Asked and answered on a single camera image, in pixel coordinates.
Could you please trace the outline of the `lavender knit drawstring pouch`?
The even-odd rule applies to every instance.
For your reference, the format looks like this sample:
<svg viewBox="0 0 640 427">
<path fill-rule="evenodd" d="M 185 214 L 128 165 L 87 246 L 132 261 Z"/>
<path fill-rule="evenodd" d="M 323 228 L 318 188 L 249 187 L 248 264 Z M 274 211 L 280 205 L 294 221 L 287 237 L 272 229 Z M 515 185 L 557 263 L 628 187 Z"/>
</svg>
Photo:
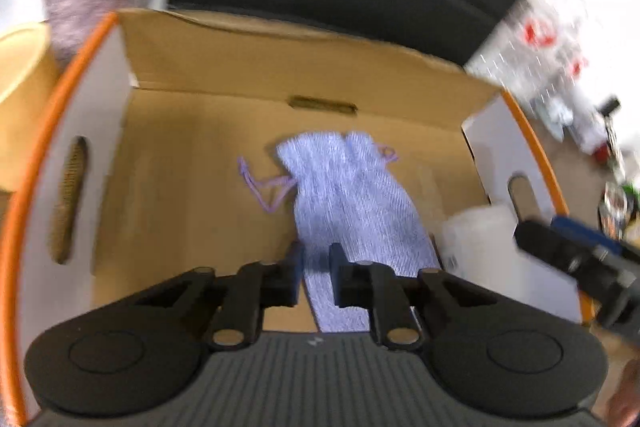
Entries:
<svg viewBox="0 0 640 427">
<path fill-rule="evenodd" d="M 276 155 L 284 176 L 257 180 L 244 160 L 241 176 L 268 212 L 276 211 L 288 193 L 295 195 L 306 294 L 318 329 L 363 332 L 369 327 L 367 312 L 334 303 L 332 244 L 340 244 L 350 262 L 382 263 L 403 277 L 439 265 L 418 210 L 388 170 L 397 155 L 364 132 L 302 133 L 279 143 Z M 272 199 L 262 198 L 266 190 L 276 192 Z"/>
</svg>

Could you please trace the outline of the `dark snack packet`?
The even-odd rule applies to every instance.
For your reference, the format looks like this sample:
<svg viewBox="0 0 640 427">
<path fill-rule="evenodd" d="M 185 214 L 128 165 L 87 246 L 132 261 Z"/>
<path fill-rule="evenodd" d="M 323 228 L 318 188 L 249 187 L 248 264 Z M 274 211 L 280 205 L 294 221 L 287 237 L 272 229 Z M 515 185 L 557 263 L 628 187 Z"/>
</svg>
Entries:
<svg viewBox="0 0 640 427">
<path fill-rule="evenodd" d="M 610 239 L 622 239 L 637 213 L 637 197 L 628 185 L 608 181 L 598 206 L 600 230 Z"/>
</svg>

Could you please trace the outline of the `white plastic container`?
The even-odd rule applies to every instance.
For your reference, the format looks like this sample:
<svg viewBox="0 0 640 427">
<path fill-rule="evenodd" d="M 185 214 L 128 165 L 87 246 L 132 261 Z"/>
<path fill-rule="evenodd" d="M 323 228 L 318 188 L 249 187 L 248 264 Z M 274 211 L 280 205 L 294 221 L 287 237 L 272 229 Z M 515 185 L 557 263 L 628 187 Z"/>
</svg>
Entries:
<svg viewBox="0 0 640 427">
<path fill-rule="evenodd" d="M 526 266 L 513 233 L 518 224 L 508 206 L 473 207 L 442 224 L 442 267 L 456 277 L 515 300 L 526 296 Z"/>
</svg>

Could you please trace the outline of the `red orange cardboard box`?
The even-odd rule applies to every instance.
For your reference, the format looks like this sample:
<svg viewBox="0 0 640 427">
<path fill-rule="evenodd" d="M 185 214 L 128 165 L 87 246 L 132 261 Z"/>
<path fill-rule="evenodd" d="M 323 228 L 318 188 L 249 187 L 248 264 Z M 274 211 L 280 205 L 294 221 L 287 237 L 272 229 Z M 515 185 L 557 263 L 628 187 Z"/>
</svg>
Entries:
<svg viewBox="0 0 640 427">
<path fill-rule="evenodd" d="M 276 259 L 293 211 L 263 212 L 239 175 L 306 131 L 369 133 L 426 225 L 507 202 L 529 179 L 546 216 L 567 213 L 537 135 L 509 93 L 385 42 L 214 13 L 107 15 L 42 114 L 1 233 L 1 399 L 12 426 L 38 405 L 29 343 L 200 265 Z"/>
</svg>

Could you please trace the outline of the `clear water bottle left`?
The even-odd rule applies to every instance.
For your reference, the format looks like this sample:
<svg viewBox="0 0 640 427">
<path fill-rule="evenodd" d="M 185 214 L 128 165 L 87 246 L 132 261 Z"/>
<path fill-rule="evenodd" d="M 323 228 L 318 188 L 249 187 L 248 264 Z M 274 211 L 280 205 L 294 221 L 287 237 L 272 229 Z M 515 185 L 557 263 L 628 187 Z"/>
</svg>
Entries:
<svg viewBox="0 0 640 427">
<path fill-rule="evenodd" d="M 582 68 L 582 0 L 516 0 L 464 65 L 506 90 L 525 114 Z"/>
</svg>

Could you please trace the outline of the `yellow ceramic mug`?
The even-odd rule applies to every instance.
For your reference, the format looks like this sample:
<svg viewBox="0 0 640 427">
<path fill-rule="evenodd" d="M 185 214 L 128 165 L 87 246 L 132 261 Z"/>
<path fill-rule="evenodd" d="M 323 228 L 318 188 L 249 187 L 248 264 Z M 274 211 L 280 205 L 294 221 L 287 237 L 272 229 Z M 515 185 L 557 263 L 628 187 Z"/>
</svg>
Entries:
<svg viewBox="0 0 640 427">
<path fill-rule="evenodd" d="M 14 29 L 1 37 L 1 190 L 21 184 L 36 142 L 38 124 L 60 72 L 46 23 Z"/>
</svg>

